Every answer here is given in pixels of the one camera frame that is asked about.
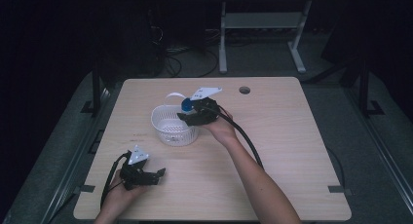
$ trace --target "wooden table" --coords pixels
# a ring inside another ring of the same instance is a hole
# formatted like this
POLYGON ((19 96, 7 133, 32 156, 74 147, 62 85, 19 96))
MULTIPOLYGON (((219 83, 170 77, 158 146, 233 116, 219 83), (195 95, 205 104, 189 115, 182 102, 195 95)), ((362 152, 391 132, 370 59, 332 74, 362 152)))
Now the wooden table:
MULTIPOLYGON (((74 210, 76 218, 97 216, 113 162, 137 144, 150 154, 145 171, 166 168, 167 172, 123 219, 257 220, 228 153, 208 131, 201 129, 190 145, 171 147, 160 141, 152 127, 151 112, 164 104, 167 94, 190 96, 198 87, 223 89, 212 98, 230 111, 248 134, 265 170, 302 220, 344 221, 351 217, 344 194, 329 192, 329 186, 340 183, 298 80, 266 77, 126 81, 85 182, 95 186, 94 191, 81 193, 74 210), (240 87, 249 87, 250 93, 240 93, 240 87)), ((169 103, 181 100, 174 97, 169 103)), ((250 152, 241 135, 239 138, 250 152)))

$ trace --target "forearm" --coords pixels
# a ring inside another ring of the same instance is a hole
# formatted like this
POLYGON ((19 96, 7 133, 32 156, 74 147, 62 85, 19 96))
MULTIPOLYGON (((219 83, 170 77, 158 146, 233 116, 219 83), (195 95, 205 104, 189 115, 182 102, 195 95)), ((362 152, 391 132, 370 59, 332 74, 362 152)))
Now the forearm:
POLYGON ((94 220, 94 224, 112 224, 115 223, 115 221, 116 217, 107 215, 107 213, 101 211, 94 220))
POLYGON ((294 207, 277 183, 235 139, 222 142, 243 182, 248 199, 261 223, 301 223, 294 207))

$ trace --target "table leg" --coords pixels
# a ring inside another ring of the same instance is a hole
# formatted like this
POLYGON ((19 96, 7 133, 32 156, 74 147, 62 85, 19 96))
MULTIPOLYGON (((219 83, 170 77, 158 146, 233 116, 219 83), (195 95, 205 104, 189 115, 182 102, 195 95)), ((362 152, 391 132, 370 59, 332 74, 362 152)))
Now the table leg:
POLYGON ((219 45, 219 72, 225 74, 227 71, 227 55, 225 53, 225 2, 223 2, 221 12, 221 41, 219 45))
POLYGON ((306 2, 303 13, 301 15, 300 22, 297 26, 297 34, 292 41, 288 42, 289 51, 291 52, 292 58, 294 59, 295 66, 297 67, 297 70, 300 73, 305 73, 306 68, 304 67, 304 63, 301 60, 301 56, 298 53, 297 49, 298 49, 298 43, 300 42, 300 39, 301 39, 301 35, 303 34, 304 26, 307 21, 307 16, 310 11, 311 3, 312 1, 306 2))

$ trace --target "hole in table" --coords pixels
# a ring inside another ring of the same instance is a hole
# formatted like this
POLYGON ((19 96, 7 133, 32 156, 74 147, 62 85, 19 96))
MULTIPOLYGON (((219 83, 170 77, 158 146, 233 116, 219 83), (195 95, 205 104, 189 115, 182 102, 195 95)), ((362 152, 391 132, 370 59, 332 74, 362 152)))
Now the hole in table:
POLYGON ((249 94, 249 93, 251 93, 251 89, 247 86, 242 86, 242 87, 240 87, 240 93, 249 94))

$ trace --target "human hand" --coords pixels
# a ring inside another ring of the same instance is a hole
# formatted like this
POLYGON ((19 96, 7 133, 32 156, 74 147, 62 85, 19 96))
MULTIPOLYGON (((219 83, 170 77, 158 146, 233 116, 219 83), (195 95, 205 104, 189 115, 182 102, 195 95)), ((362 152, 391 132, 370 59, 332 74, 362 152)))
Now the human hand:
MULTIPOLYGON (((228 118, 230 118, 231 120, 233 119, 233 116, 230 113, 228 113, 227 111, 224 112, 224 114, 228 118)), ((208 125, 203 125, 201 127, 209 130, 215 137, 215 139, 224 146, 226 146, 230 140, 237 139, 234 127, 222 117, 218 117, 216 121, 208 125)))
POLYGON ((95 224, 113 223, 138 196, 147 191, 148 187, 136 186, 128 191, 120 177, 120 171, 117 170, 110 184, 110 189, 100 213, 94 221, 95 224))

